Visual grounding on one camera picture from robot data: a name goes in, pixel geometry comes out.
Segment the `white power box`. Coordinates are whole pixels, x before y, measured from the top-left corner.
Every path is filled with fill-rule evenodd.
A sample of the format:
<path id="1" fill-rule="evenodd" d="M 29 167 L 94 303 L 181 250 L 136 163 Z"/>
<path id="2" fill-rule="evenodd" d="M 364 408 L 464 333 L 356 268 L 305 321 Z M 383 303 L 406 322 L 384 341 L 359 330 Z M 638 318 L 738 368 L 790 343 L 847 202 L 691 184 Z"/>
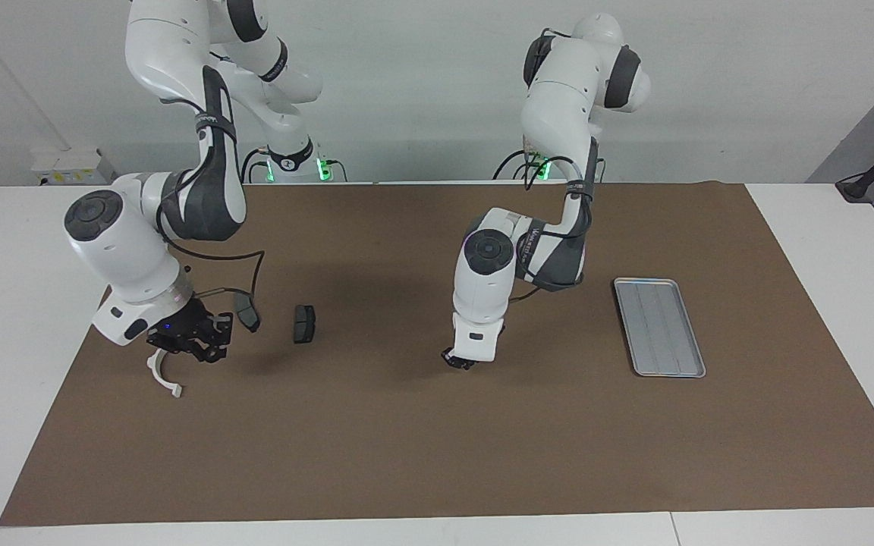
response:
<path id="1" fill-rule="evenodd" d="M 104 186 L 117 173 L 99 149 L 35 153 L 31 173 L 46 186 Z"/>

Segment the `brown table mat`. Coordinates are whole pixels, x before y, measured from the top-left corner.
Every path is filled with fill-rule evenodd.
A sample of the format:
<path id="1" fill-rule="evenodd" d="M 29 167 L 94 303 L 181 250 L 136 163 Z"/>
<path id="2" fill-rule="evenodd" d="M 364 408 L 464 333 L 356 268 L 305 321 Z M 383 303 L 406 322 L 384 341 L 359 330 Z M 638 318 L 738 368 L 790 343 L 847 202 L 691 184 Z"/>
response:
<path id="1" fill-rule="evenodd" d="M 267 253 L 257 333 L 216 364 L 90 332 L 3 526 L 874 506 L 874 408 L 739 184 L 605 184 L 585 281 L 509 308 L 451 369 L 477 215 L 560 186 L 247 189 L 210 253 Z M 611 283 L 676 280 L 704 378 L 637 375 Z M 316 332 L 294 344 L 294 307 Z"/>

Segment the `white semicircular bracket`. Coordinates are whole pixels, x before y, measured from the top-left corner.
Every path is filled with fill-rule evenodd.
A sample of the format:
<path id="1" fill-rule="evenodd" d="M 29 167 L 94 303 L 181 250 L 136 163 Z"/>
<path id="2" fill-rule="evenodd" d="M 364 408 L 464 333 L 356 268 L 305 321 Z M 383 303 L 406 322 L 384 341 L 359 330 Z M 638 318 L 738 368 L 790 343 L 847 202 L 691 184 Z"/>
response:
<path id="1" fill-rule="evenodd" d="M 183 386 L 181 386 L 179 383 L 176 383 L 176 381 L 168 381 L 162 373 L 162 364 L 166 355 L 166 350 L 157 349 L 146 360 L 146 366 L 148 366 L 148 370 L 150 370 L 150 373 L 152 373 L 153 380 L 155 380 L 156 383 L 159 384 L 159 386 L 167 388 L 173 398 L 180 398 L 183 394 Z"/>

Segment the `long dark brake pad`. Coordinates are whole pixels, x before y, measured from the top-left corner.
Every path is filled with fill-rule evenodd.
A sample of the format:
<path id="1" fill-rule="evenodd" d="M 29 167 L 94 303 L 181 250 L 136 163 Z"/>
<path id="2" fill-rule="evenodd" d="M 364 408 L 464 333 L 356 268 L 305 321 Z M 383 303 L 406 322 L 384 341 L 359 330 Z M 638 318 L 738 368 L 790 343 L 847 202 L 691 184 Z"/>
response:
<path id="1" fill-rule="evenodd" d="M 249 332 L 257 332 L 261 325 L 261 318 L 260 315 L 258 315 L 253 295 L 251 293 L 244 293 L 243 291 L 234 293 L 233 307 L 235 315 L 243 327 Z"/>

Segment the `silver metal tray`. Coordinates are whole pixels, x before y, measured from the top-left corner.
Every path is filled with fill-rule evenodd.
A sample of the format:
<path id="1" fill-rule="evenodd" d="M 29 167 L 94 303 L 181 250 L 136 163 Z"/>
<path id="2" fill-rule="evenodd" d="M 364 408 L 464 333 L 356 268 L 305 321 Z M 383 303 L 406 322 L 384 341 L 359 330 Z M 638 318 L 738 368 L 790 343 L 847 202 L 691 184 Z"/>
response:
<path id="1" fill-rule="evenodd" d="M 706 366 L 679 284 L 618 277 L 611 283 L 629 359 L 641 377 L 704 378 Z"/>

